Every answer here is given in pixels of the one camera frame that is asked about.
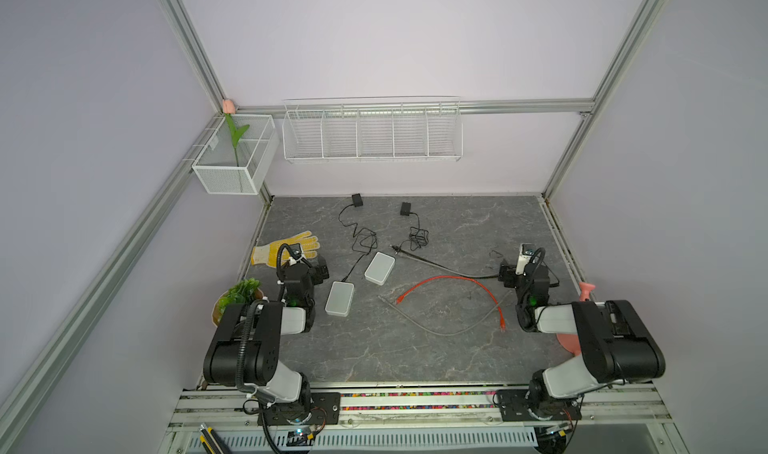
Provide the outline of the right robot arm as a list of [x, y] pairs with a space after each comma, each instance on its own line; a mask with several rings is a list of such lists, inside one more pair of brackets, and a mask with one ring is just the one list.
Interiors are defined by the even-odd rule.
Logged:
[[497, 391], [494, 402], [506, 421], [577, 420], [581, 396], [657, 379], [666, 371], [661, 348], [629, 301], [551, 303], [554, 282], [545, 256], [544, 248], [521, 244], [517, 263], [502, 264], [498, 278], [515, 290], [520, 328], [572, 339], [573, 357], [536, 371], [525, 390]]

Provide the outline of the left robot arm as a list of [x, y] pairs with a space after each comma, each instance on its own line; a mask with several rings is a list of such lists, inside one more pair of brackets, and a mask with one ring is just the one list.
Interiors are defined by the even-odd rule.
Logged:
[[209, 384], [234, 387], [272, 424], [307, 423], [314, 408], [307, 377], [280, 361], [281, 338], [307, 333], [316, 317], [315, 287], [329, 277], [324, 260], [310, 262], [297, 243], [276, 253], [278, 294], [243, 279], [218, 299], [216, 331], [203, 360]]

